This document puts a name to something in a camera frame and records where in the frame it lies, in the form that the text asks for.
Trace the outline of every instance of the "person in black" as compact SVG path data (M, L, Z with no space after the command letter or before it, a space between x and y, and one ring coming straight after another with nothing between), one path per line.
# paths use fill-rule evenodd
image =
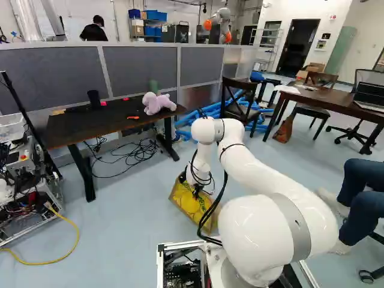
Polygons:
M80 34L81 40L108 41L107 35L101 27L104 27L104 19L99 15L95 15L93 24L86 25Z

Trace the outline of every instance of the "sneaker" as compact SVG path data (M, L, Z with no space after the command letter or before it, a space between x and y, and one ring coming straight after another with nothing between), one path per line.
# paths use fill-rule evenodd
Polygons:
M316 193L334 212L342 218L348 218L350 208L337 201L337 196L324 188L319 188Z
M328 253L346 255L350 253L351 249L352 249L352 246L348 246L342 243L340 240L337 240L335 246Z

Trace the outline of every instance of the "black pole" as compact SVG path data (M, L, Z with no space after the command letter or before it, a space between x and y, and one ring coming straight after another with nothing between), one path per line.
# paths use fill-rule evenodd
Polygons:
M24 116L24 119L25 119L29 129L31 130L32 135L35 137L37 143L41 146L41 148L42 148L42 150L44 152L44 162L46 162L48 160L50 165L52 166L52 170L55 171L58 174L58 176L60 177L60 179L61 179L62 175L61 175L59 169L57 168L55 162L53 162L50 154L48 153L48 150L47 150L46 146L43 144L43 142L41 141L40 136L36 132L36 129L35 129L34 125L32 124L30 118L28 117L28 114L26 113L26 110L25 110L22 102L20 101L19 96L17 95L15 89L13 88L12 81L8 77L7 72L1 71L1 76L4 79L5 84L7 85L7 88L11 92L11 95L12 95L13 99L15 100L15 102L16 102L16 104L17 104L17 106L18 106L18 108L19 108L19 110L21 112L21 114Z

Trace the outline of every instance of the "cubicle partition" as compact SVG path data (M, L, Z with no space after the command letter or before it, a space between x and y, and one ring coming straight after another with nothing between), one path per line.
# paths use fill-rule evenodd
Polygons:
M247 79L253 46L173 43L15 43L0 45L0 70L7 71L32 120L44 128L53 109L100 98L135 97L156 80L162 93L193 110L220 100L221 77ZM0 112L18 109L0 85Z

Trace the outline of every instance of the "person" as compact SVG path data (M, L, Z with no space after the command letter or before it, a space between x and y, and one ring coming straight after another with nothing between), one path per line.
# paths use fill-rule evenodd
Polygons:
M384 163L349 159L344 164L344 181L336 196L324 188L317 193L330 208L346 218L338 242L330 251L347 254L352 246L371 234L384 218Z
M93 24L86 25L80 38L83 41L108 41L107 35L101 27L104 27L104 19L95 15Z

